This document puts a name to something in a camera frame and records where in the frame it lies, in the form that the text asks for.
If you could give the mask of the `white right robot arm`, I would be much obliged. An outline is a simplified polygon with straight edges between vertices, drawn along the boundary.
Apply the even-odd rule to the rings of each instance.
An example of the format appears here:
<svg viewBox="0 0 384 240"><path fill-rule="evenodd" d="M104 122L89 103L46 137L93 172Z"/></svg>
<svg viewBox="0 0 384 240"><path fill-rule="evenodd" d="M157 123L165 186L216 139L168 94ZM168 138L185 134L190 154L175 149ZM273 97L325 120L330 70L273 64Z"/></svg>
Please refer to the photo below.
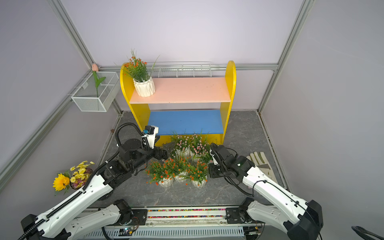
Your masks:
<svg viewBox="0 0 384 240"><path fill-rule="evenodd" d="M247 196L239 210L254 220L286 233L291 240L320 240L322 206L295 196L268 177L254 162L234 156L223 145L211 144L211 178L223 178Z"/></svg>

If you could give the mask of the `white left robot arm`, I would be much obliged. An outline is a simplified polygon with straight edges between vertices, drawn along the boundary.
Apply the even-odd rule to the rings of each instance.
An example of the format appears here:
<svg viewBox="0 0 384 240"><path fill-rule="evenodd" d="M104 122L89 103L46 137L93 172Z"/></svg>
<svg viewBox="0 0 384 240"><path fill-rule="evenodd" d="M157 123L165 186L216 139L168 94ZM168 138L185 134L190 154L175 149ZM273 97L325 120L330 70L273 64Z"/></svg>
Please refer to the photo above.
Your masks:
<svg viewBox="0 0 384 240"><path fill-rule="evenodd" d="M167 160L175 143L157 147L160 140L156 126L124 123L115 130L118 150L98 166L86 183L50 210L22 221L21 240L75 240L98 228L115 223L128 224L135 217L125 200L117 200L109 207L78 220L78 215L94 202L109 195L115 188L143 170L151 159Z"/></svg>

